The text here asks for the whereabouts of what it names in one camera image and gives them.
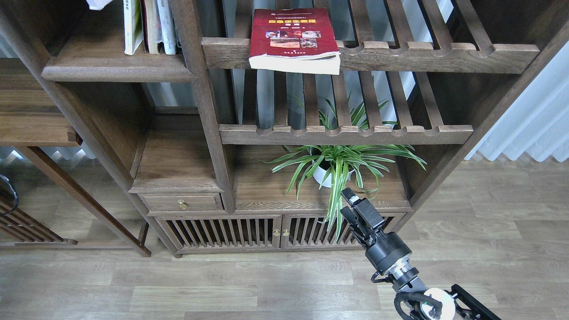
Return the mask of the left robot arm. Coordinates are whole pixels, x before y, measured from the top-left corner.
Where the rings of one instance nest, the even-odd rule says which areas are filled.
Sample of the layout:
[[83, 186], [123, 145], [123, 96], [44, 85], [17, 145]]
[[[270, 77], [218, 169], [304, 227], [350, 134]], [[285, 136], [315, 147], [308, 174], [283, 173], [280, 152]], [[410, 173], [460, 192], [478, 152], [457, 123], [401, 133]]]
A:
[[17, 208], [18, 205], [20, 204], [20, 199], [18, 197], [18, 194], [16, 192], [16, 189], [14, 188], [14, 186], [12, 185], [12, 183], [10, 182], [10, 180], [8, 179], [8, 177], [4, 176], [4, 175], [0, 175], [1, 180], [8, 186], [9, 191], [12, 193], [13, 196], [13, 205], [12, 208], [10, 208], [8, 211], [6, 211], [5, 213], [1, 214], [1, 217], [4, 217], [10, 213], [13, 213]]

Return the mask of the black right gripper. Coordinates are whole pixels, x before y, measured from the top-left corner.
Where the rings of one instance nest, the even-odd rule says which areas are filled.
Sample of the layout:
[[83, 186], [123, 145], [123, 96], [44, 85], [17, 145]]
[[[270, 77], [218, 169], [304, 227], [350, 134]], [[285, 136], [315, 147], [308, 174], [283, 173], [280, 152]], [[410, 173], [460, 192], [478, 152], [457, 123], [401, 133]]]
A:
[[349, 187], [341, 191], [341, 195], [348, 205], [340, 212], [366, 249], [365, 256], [376, 271], [384, 275], [399, 259], [412, 253], [397, 233], [381, 231], [385, 221], [367, 198], [359, 198]]

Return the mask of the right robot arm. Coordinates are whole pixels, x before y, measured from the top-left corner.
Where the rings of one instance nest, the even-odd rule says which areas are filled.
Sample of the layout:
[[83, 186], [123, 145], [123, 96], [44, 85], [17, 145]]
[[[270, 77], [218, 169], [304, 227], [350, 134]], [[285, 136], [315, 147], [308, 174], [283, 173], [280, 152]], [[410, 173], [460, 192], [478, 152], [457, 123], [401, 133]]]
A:
[[341, 194], [348, 202], [341, 213], [376, 270], [371, 281], [393, 285], [394, 305], [402, 319], [451, 320], [455, 315], [464, 320], [498, 319], [459, 285], [453, 285], [451, 290], [425, 286], [418, 269], [409, 265], [411, 249], [396, 233], [382, 231], [384, 219], [370, 201], [359, 198], [349, 188]]

